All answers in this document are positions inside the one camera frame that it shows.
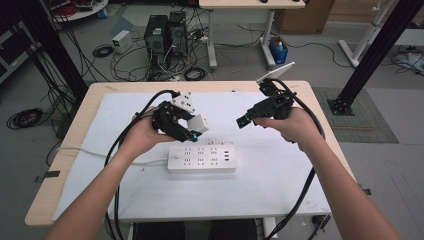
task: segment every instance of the gray mat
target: gray mat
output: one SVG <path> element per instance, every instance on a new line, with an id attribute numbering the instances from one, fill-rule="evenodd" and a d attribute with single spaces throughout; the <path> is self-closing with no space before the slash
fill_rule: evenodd
<path id="1" fill-rule="evenodd" d="M 313 91 L 338 141 L 399 143 L 365 89 L 362 89 L 352 104 L 354 116 L 336 116 L 331 113 L 327 99 L 336 99 L 341 88 L 314 87 Z"/>

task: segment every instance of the power outlet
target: power outlet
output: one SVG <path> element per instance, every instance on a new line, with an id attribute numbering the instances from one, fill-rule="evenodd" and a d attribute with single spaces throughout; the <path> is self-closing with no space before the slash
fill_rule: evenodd
<path id="1" fill-rule="evenodd" d="M 191 92 L 184 93 L 176 98 L 173 98 L 170 103 L 188 112 L 194 112 L 193 102 L 191 100 Z"/>
<path id="2" fill-rule="evenodd" d="M 169 149 L 171 173 L 222 173 L 236 168 L 234 145 L 173 145 Z"/>

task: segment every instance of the white power strip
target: white power strip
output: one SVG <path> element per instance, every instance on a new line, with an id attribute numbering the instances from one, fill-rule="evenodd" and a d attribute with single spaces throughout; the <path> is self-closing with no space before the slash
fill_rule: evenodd
<path id="1" fill-rule="evenodd" d="M 169 149 L 171 173 L 221 173 L 236 168 L 234 145 L 173 145 Z"/>

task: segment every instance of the hand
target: hand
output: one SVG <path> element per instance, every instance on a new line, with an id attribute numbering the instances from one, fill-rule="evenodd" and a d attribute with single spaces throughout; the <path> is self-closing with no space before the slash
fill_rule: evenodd
<path id="1" fill-rule="evenodd" d="M 255 118 L 254 121 L 262 127 L 270 127 L 279 131 L 288 142 L 297 142 L 302 151 L 304 151 L 303 146 L 323 139 L 312 118 L 298 107 L 291 108 L 289 117 L 284 120 Z"/>
<path id="2" fill-rule="evenodd" d="M 141 154 L 152 149 L 157 143 L 175 141 L 169 135 L 160 134 L 152 126 L 153 116 L 139 120 L 127 133 L 124 142 L 119 148 L 119 152 L 126 158 L 134 160 Z"/>

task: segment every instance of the computer case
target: computer case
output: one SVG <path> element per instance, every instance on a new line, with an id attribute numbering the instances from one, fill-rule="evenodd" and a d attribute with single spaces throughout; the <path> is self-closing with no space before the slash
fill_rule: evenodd
<path id="1" fill-rule="evenodd" d="M 147 52 L 149 54 L 166 54 L 170 47 L 168 16 L 151 15 L 144 33 Z"/>
<path id="2" fill-rule="evenodd" d="M 170 12 L 168 20 L 169 35 L 174 45 L 173 56 L 187 56 L 186 12 Z"/>

